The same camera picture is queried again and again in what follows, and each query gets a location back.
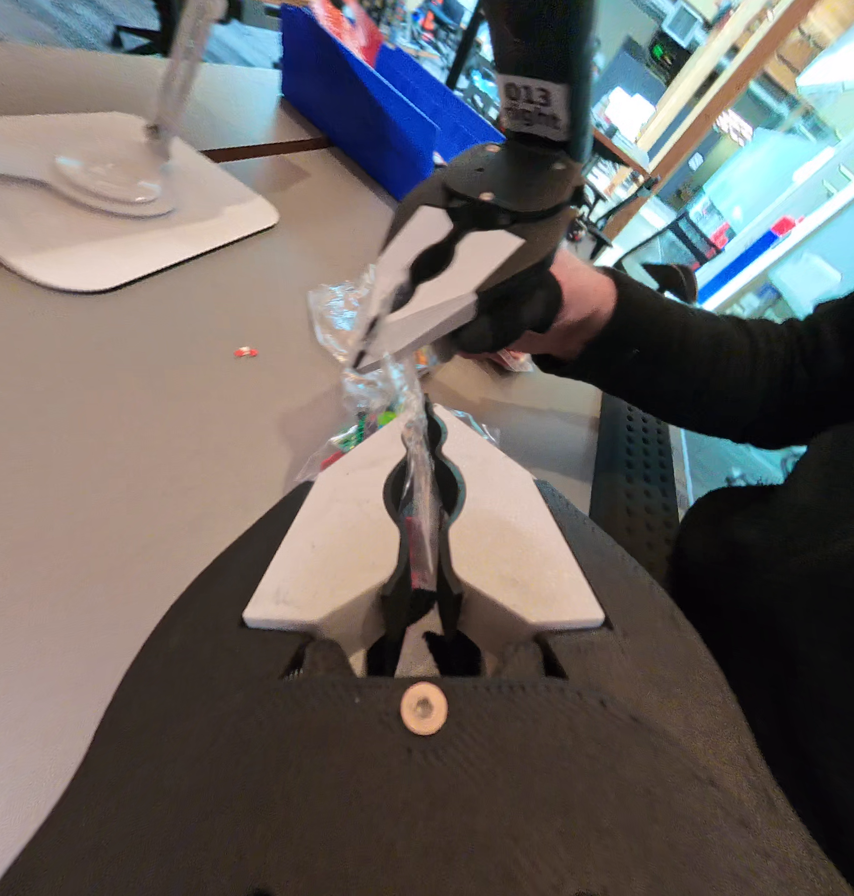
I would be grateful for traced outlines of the white stand with wooden board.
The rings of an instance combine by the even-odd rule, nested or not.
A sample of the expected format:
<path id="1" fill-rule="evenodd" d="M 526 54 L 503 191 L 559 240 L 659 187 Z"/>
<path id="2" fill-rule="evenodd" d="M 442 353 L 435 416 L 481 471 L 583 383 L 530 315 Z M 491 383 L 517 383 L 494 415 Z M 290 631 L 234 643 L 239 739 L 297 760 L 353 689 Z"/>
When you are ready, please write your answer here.
<path id="1" fill-rule="evenodd" d="M 270 230 L 276 207 L 178 136 L 225 2 L 187 2 L 152 119 L 0 117 L 0 264 L 97 294 Z"/>

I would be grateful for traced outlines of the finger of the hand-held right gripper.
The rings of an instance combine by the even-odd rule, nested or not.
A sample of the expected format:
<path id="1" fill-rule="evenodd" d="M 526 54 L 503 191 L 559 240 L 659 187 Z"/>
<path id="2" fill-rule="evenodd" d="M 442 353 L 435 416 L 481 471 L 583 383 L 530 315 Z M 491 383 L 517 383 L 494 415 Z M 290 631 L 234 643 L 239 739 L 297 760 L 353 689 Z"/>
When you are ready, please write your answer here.
<path id="1" fill-rule="evenodd" d="M 415 259 L 444 240 L 453 222 L 444 208 L 420 206 L 378 257 L 368 307 L 367 334 L 389 317 L 391 337 L 442 337 L 456 328 L 456 299 L 438 298 L 440 284 L 412 285 Z"/>
<path id="2" fill-rule="evenodd" d="M 402 281 L 390 294 L 388 311 L 357 349 L 357 370 L 370 372 L 386 357 L 408 356 L 471 320 L 479 287 L 524 243 L 506 230 L 471 232 L 455 246 L 443 271 L 417 285 L 410 278 Z"/>

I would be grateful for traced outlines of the person's black clothing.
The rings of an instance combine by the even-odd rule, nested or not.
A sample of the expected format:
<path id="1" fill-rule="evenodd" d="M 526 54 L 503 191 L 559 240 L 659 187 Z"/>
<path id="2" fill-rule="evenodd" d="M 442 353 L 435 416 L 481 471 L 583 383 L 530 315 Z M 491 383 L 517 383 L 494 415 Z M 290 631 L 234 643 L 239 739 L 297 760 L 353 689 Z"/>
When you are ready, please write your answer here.
<path id="1" fill-rule="evenodd" d="M 811 441 L 781 485 L 698 499 L 671 581 L 778 786 L 854 889 L 854 424 Z"/>

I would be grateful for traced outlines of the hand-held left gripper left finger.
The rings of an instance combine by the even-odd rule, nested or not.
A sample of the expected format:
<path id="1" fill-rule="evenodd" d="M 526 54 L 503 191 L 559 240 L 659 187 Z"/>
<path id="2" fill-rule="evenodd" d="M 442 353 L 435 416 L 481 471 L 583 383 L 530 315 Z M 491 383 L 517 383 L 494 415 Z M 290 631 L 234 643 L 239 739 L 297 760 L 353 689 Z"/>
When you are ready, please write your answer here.
<path id="1" fill-rule="evenodd" d="M 381 638 L 404 640 L 417 603 L 399 510 L 403 431 L 394 420 L 310 483 L 243 610 L 248 628 L 332 641 L 359 676 Z"/>

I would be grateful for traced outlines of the black perforated mat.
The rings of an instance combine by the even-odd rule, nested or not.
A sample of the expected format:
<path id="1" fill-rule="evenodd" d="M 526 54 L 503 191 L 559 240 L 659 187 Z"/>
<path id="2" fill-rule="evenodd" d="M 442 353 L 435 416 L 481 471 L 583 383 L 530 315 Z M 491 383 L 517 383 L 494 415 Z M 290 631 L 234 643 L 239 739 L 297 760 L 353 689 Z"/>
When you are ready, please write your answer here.
<path id="1" fill-rule="evenodd" d="M 589 517 L 668 588 L 679 531 L 669 429 L 606 393 L 600 406 Z"/>

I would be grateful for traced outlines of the person's right forearm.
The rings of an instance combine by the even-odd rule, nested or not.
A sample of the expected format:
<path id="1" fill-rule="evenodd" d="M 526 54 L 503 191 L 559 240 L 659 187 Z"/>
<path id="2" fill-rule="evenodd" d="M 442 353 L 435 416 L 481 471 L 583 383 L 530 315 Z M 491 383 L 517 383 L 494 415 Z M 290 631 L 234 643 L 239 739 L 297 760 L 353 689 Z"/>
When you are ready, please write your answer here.
<path id="1" fill-rule="evenodd" d="M 803 319 L 716 315 L 625 274 L 578 352 L 530 350 L 545 373 L 594 385 L 667 423 L 776 449 L 854 423 L 854 291 Z"/>

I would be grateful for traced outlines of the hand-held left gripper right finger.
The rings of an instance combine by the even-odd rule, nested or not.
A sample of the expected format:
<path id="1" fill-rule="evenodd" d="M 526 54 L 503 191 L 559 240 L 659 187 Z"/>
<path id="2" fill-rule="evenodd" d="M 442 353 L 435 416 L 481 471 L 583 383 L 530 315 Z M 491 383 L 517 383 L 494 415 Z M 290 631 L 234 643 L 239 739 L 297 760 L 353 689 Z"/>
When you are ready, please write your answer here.
<path id="1" fill-rule="evenodd" d="M 451 569 L 458 628 L 484 653 L 545 633 L 592 630 L 605 614 L 533 475 L 440 405 L 438 459 L 455 475 Z"/>

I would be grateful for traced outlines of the person's right hand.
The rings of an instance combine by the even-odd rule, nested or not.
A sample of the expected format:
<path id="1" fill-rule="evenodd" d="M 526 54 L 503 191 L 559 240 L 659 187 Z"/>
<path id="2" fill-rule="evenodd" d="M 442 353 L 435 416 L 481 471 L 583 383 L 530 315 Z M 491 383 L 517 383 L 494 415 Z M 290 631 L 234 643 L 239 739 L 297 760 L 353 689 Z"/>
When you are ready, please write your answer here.
<path id="1" fill-rule="evenodd" d="M 570 361 L 610 321 L 616 284 L 564 245 L 550 261 L 493 287 L 449 340 L 467 356 L 502 350 Z"/>

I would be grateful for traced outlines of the clear bag of small parts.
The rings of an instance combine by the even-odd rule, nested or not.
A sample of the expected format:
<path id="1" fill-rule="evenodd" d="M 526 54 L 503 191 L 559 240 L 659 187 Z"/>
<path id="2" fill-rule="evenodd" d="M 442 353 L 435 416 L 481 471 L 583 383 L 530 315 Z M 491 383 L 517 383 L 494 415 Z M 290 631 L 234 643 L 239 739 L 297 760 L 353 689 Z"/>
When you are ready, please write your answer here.
<path id="1" fill-rule="evenodd" d="M 368 270 L 357 282 L 322 285 L 308 294 L 314 335 L 343 366 L 341 397 L 348 426 L 309 456 L 295 483 L 314 480 L 377 431 L 401 420 L 406 472 L 402 495 L 391 502 L 396 517 L 406 525 L 412 588 L 435 591 L 445 512 L 441 510 L 435 461 L 428 458 L 428 399 L 420 379 L 440 366 L 440 354 L 426 347 L 401 360 L 388 360 L 387 366 L 369 374 L 355 373 L 347 366 L 358 340 L 361 307 L 369 304 L 372 280 L 373 270 Z"/>

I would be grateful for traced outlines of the red printed packet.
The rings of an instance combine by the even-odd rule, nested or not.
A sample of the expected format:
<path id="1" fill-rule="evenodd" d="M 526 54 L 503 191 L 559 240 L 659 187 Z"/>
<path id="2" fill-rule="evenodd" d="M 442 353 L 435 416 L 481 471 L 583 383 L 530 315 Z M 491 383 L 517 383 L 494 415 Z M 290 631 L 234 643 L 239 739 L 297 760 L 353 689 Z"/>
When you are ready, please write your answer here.
<path id="1" fill-rule="evenodd" d="M 376 67 L 384 36 L 358 1 L 309 1 L 319 25 L 371 68 Z"/>

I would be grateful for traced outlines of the blue plastic bin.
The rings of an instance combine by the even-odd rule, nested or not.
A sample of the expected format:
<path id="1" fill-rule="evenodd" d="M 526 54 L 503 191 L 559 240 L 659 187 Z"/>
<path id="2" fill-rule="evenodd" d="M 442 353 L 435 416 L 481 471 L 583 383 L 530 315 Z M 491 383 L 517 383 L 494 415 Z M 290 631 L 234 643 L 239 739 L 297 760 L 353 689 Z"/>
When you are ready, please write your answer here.
<path id="1" fill-rule="evenodd" d="M 384 44 L 375 68 L 317 22 L 308 2 L 281 8 L 282 92 L 394 199 L 474 146 L 503 135 L 406 51 Z"/>

